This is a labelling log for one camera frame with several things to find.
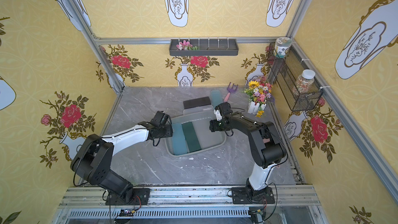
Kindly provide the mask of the grey plastic storage tray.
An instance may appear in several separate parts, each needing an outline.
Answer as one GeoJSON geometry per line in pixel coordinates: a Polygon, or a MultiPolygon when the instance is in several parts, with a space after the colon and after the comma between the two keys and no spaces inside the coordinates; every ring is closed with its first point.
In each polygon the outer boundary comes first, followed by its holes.
{"type": "Polygon", "coordinates": [[[211,132],[210,121],[215,120],[212,111],[174,117],[173,136],[165,139],[167,152],[173,157],[183,157],[222,146],[227,136],[223,132],[211,132]]]}

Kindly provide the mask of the light blue pencil case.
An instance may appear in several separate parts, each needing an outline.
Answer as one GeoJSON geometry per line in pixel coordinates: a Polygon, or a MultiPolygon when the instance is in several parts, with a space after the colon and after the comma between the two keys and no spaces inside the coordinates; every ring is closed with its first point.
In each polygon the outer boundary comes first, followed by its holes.
{"type": "Polygon", "coordinates": [[[220,90],[211,90],[210,92],[211,104],[214,108],[223,103],[223,98],[220,90]]]}

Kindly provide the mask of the light teal pencil case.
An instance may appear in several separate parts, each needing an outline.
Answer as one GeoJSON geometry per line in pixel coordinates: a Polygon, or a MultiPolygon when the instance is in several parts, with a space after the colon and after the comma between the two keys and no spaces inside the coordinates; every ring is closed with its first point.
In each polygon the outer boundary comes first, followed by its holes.
{"type": "Polygon", "coordinates": [[[180,123],[172,124],[173,128],[173,136],[172,136],[172,145],[174,155],[180,156],[188,153],[188,148],[186,144],[186,139],[183,133],[183,128],[180,123]]]}

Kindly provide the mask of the dark green pencil case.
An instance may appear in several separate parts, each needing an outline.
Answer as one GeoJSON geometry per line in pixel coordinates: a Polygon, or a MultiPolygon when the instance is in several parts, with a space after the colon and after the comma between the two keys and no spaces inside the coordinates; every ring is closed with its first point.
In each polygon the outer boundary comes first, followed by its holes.
{"type": "Polygon", "coordinates": [[[197,137],[195,128],[192,122],[186,122],[182,124],[183,133],[188,146],[189,153],[200,151],[201,145],[197,137]]]}

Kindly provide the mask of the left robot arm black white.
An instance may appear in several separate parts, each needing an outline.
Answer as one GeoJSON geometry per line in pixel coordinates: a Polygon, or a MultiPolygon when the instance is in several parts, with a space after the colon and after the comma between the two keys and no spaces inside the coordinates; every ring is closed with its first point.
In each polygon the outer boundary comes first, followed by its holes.
{"type": "Polygon", "coordinates": [[[133,185],[111,170],[112,158],[135,144],[173,136],[170,116],[156,112],[152,120],[110,135],[89,135],[71,162],[70,168],[91,185],[97,185],[116,195],[126,203],[132,202],[133,185]]]}

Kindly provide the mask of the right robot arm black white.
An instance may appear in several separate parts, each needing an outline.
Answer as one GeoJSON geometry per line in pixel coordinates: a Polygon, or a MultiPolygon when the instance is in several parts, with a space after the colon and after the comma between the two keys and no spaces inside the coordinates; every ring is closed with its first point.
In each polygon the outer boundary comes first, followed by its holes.
{"type": "Polygon", "coordinates": [[[283,163],[283,158],[287,158],[275,125],[272,122],[257,122],[234,112],[228,102],[216,106],[215,115],[216,119],[209,124],[211,132],[233,134],[234,130],[238,130],[248,137],[255,165],[246,188],[252,196],[262,193],[268,186],[273,169],[283,163]]]}

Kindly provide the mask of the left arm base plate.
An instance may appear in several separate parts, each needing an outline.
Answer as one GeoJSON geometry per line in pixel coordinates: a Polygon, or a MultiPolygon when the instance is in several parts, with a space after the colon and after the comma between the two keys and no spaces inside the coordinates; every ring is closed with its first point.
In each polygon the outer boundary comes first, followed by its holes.
{"type": "Polygon", "coordinates": [[[143,206],[147,205],[150,197],[149,188],[135,188],[129,190],[125,196],[118,197],[116,194],[111,193],[107,197],[105,204],[107,206],[115,205],[129,205],[129,206],[143,206]]]}

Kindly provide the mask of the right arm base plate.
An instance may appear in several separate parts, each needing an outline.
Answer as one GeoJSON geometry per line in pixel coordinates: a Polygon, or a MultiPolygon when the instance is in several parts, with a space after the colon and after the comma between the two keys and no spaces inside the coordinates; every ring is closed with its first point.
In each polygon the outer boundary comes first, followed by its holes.
{"type": "Polygon", "coordinates": [[[275,195],[271,187],[261,190],[252,190],[250,187],[232,188],[232,200],[234,204],[274,204],[275,195]]]}

